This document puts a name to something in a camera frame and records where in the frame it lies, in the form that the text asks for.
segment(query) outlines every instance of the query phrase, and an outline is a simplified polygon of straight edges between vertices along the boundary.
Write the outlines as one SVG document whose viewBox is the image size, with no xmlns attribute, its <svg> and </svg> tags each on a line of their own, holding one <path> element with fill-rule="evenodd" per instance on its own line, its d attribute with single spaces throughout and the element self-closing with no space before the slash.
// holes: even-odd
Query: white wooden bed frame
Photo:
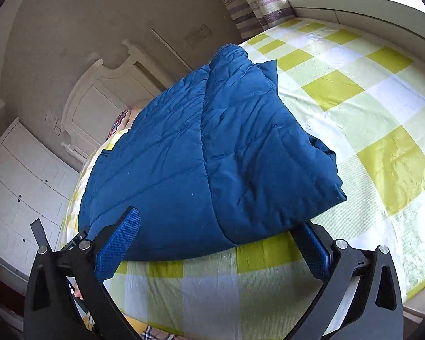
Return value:
<svg viewBox="0 0 425 340">
<path fill-rule="evenodd" d="M 77 81 L 63 110 L 61 131 L 71 141 L 62 145 L 83 163 L 105 141 L 120 112 L 133 105 L 145 107 L 173 85 L 141 47 L 122 43 L 128 48 L 126 61 L 113 70 L 102 59 L 96 61 Z"/>
</svg>

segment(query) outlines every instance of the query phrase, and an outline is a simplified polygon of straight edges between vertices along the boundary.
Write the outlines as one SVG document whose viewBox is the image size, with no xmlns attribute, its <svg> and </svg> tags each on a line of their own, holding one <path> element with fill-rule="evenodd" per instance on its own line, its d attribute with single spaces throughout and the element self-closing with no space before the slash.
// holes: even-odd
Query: checkered bedsheet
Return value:
<svg viewBox="0 0 425 340">
<path fill-rule="evenodd" d="M 337 153 L 348 201 L 314 222 L 356 248 L 387 245 L 403 297 L 415 294 L 425 285 L 425 64 L 368 33 L 311 19 L 242 47 L 255 63 L 277 60 L 279 97 Z M 95 159 L 125 132 L 87 161 L 61 245 L 77 232 Z M 128 316 L 197 339 L 281 339 L 320 288 L 289 233 L 203 258 L 122 262 L 105 284 Z"/>
</svg>

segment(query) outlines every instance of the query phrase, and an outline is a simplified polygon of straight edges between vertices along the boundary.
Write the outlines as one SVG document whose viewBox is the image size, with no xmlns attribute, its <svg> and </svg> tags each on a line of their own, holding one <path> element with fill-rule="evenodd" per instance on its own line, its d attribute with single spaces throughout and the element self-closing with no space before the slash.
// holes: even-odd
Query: drawer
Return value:
<svg viewBox="0 0 425 340">
<path fill-rule="evenodd" d="M 73 195 L 78 173 L 55 157 L 21 124 L 3 141 L 5 148 L 28 170 L 67 199 Z"/>
<path fill-rule="evenodd" d="M 54 250 L 60 227 L 31 209 L 0 182 L 0 220 L 25 240 L 37 245 L 30 224 L 38 218 L 41 220 L 47 240 Z"/>
<path fill-rule="evenodd" d="M 0 219 L 0 258 L 29 276 L 37 246 L 17 234 Z"/>
<path fill-rule="evenodd" d="M 30 208 L 61 226 L 68 199 L 37 178 L 3 145 L 0 145 L 0 182 Z"/>
</svg>

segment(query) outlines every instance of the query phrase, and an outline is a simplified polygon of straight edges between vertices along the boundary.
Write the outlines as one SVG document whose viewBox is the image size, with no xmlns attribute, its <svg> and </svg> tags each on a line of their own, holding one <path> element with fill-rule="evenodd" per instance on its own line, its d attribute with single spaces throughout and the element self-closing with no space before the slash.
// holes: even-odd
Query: yellow and white bedsheet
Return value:
<svg viewBox="0 0 425 340">
<path fill-rule="evenodd" d="M 314 222 L 356 248 L 387 245 L 403 297 L 415 294 L 425 285 L 425 65 L 373 35 L 310 19 L 242 47 L 255 63 L 278 61 L 283 103 L 337 153 L 348 201 Z M 77 232 L 97 155 L 124 132 L 87 162 L 61 245 Z M 125 314 L 168 332 L 259 340 L 283 338 L 320 283 L 286 233 L 204 258 L 123 262 L 106 286 Z"/>
</svg>

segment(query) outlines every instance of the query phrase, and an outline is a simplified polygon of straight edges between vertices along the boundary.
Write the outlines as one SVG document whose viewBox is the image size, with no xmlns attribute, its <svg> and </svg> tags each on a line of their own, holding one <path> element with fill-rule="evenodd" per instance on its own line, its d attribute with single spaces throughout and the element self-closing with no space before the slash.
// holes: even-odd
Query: metal screw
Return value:
<svg viewBox="0 0 425 340">
<path fill-rule="evenodd" d="M 83 251 L 85 251 L 86 249 L 88 249 L 90 246 L 92 245 L 92 243 L 89 240 L 82 240 L 79 243 L 79 248 L 82 249 Z"/>
<path fill-rule="evenodd" d="M 340 249 L 346 249 L 348 247 L 348 243 L 343 240 L 343 239 L 339 239 L 335 242 L 335 245 L 337 247 L 339 247 Z"/>
<path fill-rule="evenodd" d="M 38 249 L 38 254 L 45 254 L 47 252 L 47 245 L 41 245 Z"/>
<path fill-rule="evenodd" d="M 389 248 L 387 248 L 384 244 L 381 244 L 379 246 L 379 251 L 383 254 L 388 254 L 389 253 Z"/>
</svg>

